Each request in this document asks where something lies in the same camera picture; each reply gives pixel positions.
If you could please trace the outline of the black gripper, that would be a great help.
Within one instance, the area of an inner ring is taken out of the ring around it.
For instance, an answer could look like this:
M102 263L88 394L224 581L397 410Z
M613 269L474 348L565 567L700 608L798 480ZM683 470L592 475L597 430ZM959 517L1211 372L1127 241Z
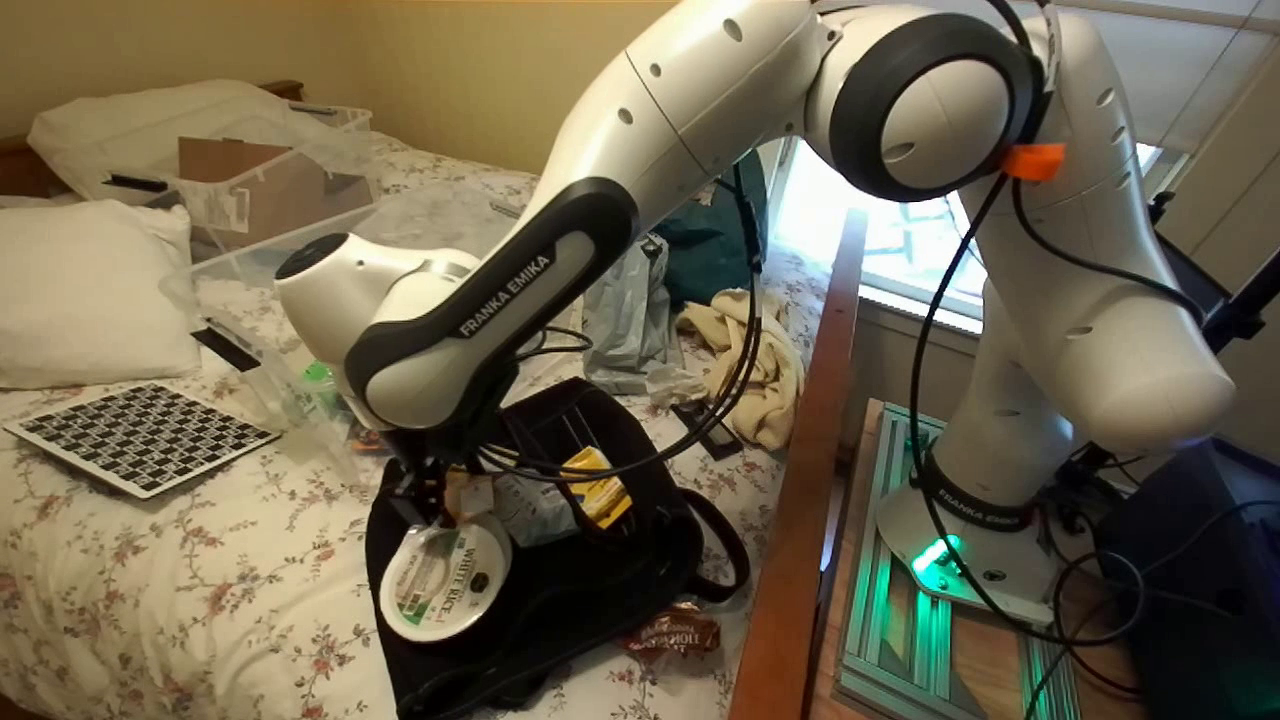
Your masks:
M450 524L456 519L456 485L466 475L466 465L456 457L415 457L387 465L390 509L409 524Z

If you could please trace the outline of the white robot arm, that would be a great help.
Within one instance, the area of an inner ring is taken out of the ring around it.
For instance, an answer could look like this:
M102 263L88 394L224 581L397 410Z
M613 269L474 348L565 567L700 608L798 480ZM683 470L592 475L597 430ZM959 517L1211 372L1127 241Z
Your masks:
M1038 624L1058 565L1037 497L1066 450L1167 453L1235 396L1157 243L1125 83L1084 14L675 0L585 88L488 254L341 233L288 257L276 293L365 426L474 453L515 348L766 145L880 205L963 205L983 335L870 528L917 588Z

